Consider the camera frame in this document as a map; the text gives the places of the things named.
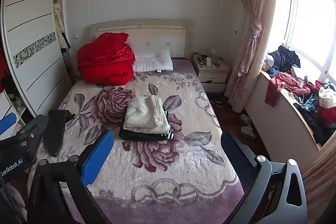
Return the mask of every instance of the nightstand drawer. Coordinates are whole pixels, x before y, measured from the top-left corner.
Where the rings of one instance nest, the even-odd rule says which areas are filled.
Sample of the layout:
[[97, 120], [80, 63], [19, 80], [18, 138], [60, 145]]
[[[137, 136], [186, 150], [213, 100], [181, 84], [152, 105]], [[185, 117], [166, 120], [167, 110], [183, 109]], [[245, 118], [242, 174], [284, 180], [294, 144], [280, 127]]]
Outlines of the nightstand drawer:
[[224, 83], [227, 73], [208, 73], [200, 71], [198, 79], [200, 82], [213, 81], [217, 83]]
[[225, 88], [224, 83], [201, 83], [205, 92], [222, 92]]

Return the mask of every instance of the red clothing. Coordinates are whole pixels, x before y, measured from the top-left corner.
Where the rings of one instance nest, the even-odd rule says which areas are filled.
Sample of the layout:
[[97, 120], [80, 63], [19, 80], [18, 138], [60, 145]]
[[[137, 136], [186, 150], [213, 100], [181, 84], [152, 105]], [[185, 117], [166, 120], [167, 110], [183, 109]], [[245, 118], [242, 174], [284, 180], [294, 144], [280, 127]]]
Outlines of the red clothing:
[[280, 92], [283, 88], [293, 92], [297, 96], [307, 96], [310, 95], [311, 92], [316, 92], [317, 90], [314, 85], [308, 82], [307, 76], [304, 78], [303, 88], [300, 88], [299, 83], [290, 74], [280, 72], [278, 76], [272, 78], [268, 82], [265, 103], [274, 107], [279, 100]]
[[103, 33], [77, 52], [78, 70], [84, 81], [103, 85], [125, 85], [133, 78], [135, 56], [126, 33]]
[[336, 122], [336, 107], [323, 108], [320, 104], [317, 104], [318, 113], [321, 115], [321, 119], [325, 126], [329, 126]]
[[0, 46], [0, 92], [4, 91], [4, 88], [1, 85], [1, 80], [7, 75], [9, 75], [9, 71], [8, 71], [7, 62], [6, 62], [5, 57], [3, 55], [2, 45], [1, 45]]
[[315, 86], [316, 86], [316, 88], [317, 88], [318, 90], [320, 90], [320, 88], [322, 87], [321, 84], [323, 84], [323, 83], [320, 82], [320, 81], [318, 81], [318, 80], [315, 81]]

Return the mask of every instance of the sneaker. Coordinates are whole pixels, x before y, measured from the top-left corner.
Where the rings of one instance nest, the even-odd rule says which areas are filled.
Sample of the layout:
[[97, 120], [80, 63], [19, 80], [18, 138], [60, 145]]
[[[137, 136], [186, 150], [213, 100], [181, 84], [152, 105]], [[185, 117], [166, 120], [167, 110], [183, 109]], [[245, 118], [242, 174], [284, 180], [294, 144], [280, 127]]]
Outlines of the sneaker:
[[219, 107], [224, 107], [223, 105], [223, 102], [221, 101], [221, 99], [219, 98], [213, 98], [213, 99], [209, 99], [209, 101], [212, 103], [212, 104], [215, 104]]
[[248, 139], [256, 138], [256, 135], [253, 133], [252, 127], [241, 127], [239, 133]]
[[248, 127], [251, 127], [251, 119], [250, 119], [250, 117], [248, 117], [248, 116], [242, 114], [242, 115], [240, 115], [239, 120], [240, 120], [240, 122], [241, 122], [243, 125], [248, 126]]

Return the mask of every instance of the wooden floor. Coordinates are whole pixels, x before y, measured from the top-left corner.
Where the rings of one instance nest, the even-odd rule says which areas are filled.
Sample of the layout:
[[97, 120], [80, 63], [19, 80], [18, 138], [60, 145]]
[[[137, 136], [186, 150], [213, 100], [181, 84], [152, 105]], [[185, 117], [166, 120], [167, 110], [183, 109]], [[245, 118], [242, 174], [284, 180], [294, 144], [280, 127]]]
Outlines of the wooden floor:
[[255, 155], [263, 155], [268, 160], [270, 160], [266, 147], [255, 127], [252, 126], [253, 133], [257, 135], [256, 139], [251, 140], [241, 135], [239, 133], [239, 129], [243, 126], [239, 121], [241, 113], [234, 112], [231, 108], [231, 105], [229, 105], [227, 99], [224, 96], [222, 100], [224, 101], [224, 107], [218, 107], [215, 104], [211, 104], [222, 131], [232, 131], [242, 144], [245, 144], [248, 147], [250, 147], [250, 149], [253, 151]]

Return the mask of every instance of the folded white towel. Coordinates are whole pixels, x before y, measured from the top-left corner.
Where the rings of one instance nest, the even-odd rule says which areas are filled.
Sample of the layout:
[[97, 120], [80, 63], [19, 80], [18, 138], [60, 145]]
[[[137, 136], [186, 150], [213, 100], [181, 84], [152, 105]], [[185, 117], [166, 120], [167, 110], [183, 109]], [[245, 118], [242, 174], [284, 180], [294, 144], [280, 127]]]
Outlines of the folded white towel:
[[170, 125], [162, 107], [162, 100], [155, 95], [129, 100], [124, 129], [140, 133], [167, 134]]

